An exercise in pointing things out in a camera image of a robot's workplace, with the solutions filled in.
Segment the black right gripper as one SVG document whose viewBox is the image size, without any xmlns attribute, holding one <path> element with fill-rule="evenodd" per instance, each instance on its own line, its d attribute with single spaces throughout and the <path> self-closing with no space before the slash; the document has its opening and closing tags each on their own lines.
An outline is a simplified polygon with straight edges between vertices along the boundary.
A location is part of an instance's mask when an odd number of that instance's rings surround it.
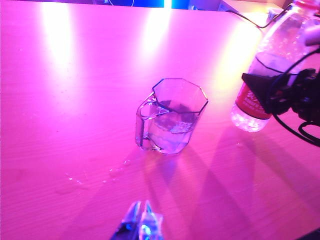
<svg viewBox="0 0 320 240">
<path fill-rule="evenodd" d="M 265 112 L 281 115 L 292 109 L 306 122 L 320 121 L 320 74 L 315 69 L 300 71 L 291 85 L 288 84 L 290 74 L 276 78 L 243 73 L 241 78 Z"/>
</svg>

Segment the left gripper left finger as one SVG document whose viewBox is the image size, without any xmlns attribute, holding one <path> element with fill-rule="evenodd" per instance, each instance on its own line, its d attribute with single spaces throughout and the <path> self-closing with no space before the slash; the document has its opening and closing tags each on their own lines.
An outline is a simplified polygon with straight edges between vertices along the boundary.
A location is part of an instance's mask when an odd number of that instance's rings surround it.
<svg viewBox="0 0 320 240">
<path fill-rule="evenodd" d="M 138 225 L 140 221 L 141 201 L 133 202 L 110 240 L 138 240 Z"/>
</svg>

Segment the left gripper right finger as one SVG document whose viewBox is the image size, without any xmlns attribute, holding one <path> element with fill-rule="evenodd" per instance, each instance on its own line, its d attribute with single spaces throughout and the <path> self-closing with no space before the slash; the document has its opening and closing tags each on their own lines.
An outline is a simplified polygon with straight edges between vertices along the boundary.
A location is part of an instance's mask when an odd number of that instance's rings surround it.
<svg viewBox="0 0 320 240">
<path fill-rule="evenodd" d="M 138 224 L 139 240 L 163 240 L 162 223 L 164 216 L 153 211 L 150 202 L 144 204 L 141 218 Z"/>
</svg>

